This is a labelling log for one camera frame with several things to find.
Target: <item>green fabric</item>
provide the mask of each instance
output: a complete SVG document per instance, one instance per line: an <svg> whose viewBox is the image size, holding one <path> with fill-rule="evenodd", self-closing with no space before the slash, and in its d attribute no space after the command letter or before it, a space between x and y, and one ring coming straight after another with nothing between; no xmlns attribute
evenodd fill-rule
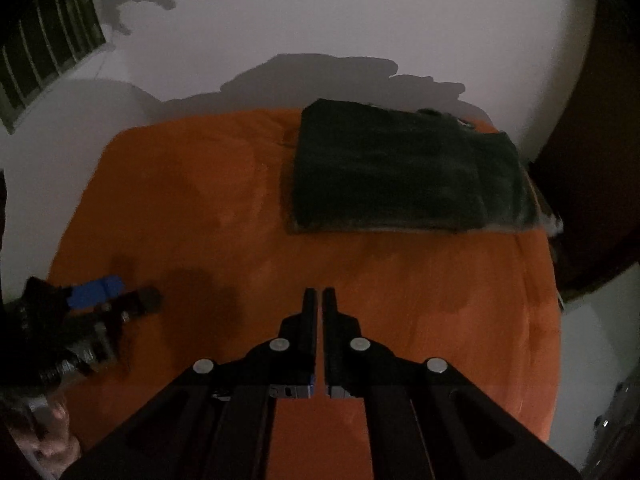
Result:
<svg viewBox="0 0 640 480"><path fill-rule="evenodd" d="M523 230L536 203L509 137L450 115L318 100L302 112L297 230Z"/></svg>

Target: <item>silver rivet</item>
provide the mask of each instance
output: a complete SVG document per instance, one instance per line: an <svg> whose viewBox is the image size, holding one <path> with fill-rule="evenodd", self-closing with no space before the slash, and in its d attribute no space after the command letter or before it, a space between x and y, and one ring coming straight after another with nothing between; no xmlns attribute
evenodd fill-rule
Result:
<svg viewBox="0 0 640 480"><path fill-rule="evenodd" d="M365 337L355 337L351 340L349 346L358 352L364 352L365 350L369 350L371 342Z"/></svg>
<svg viewBox="0 0 640 480"><path fill-rule="evenodd" d="M287 348L289 348L289 340L284 339L283 337L278 337L276 339L272 339L269 343L269 348L274 352L284 352Z"/></svg>
<svg viewBox="0 0 640 480"><path fill-rule="evenodd" d="M447 369L447 362L440 357L432 357L427 361L427 368L435 374L441 374Z"/></svg>
<svg viewBox="0 0 640 480"><path fill-rule="evenodd" d="M213 370L213 361L211 359L198 359L193 364L193 371L197 374L208 374Z"/></svg>

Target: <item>dark green folded cloth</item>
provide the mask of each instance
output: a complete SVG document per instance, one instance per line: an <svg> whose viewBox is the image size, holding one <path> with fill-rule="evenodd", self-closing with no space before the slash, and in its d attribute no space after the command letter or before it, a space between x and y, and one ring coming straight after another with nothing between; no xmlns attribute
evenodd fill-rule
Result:
<svg viewBox="0 0 640 480"><path fill-rule="evenodd" d="M318 100L302 112L298 231L525 230L535 198L507 134L457 118Z"/></svg>

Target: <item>blue object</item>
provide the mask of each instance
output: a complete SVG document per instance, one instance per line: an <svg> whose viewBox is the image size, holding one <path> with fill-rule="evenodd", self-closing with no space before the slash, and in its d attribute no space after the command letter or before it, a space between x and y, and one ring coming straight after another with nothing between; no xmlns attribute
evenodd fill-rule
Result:
<svg viewBox="0 0 640 480"><path fill-rule="evenodd" d="M124 292L124 283L115 274L100 280L76 285L71 288L71 295L66 299L68 306L74 310L95 306L117 298Z"/></svg>

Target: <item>orange surface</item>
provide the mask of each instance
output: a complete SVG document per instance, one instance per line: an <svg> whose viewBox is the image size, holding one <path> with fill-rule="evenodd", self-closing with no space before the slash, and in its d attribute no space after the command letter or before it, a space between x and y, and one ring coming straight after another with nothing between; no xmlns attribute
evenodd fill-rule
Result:
<svg viewBox="0 0 640 480"><path fill-rule="evenodd" d="M202 357L242 357L334 286L364 335L399 356L442 356L540 438L559 377L559 310L545 234L288 234L299 110L189 118L105 149L50 279L107 273L154 284L161 314L127 326L123 363L67 393L92 446ZM278 404L272 479L368 479L358 400Z"/></svg>

